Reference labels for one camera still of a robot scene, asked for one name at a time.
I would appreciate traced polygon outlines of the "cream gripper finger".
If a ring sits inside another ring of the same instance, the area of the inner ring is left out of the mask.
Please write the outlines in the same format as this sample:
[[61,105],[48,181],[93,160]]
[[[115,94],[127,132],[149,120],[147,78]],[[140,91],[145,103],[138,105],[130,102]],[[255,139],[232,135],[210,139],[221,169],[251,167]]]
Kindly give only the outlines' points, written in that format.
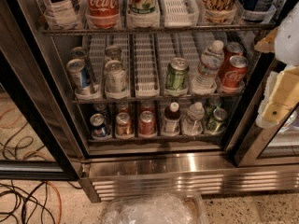
[[256,51],[262,52],[262,53],[274,53],[275,52],[275,39],[277,36],[278,28],[276,27],[273,29],[266,37],[264,37],[262,40],[258,41],[254,45],[254,49]]
[[263,129],[275,127],[299,103],[299,66],[271,71],[258,109],[256,124]]

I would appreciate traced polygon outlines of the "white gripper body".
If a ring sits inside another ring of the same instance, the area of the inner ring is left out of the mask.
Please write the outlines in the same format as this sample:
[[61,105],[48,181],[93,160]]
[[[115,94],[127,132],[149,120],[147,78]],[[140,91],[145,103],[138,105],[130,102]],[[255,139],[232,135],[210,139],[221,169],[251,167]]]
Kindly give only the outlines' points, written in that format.
[[288,65],[299,65],[299,2],[278,27],[275,56]]

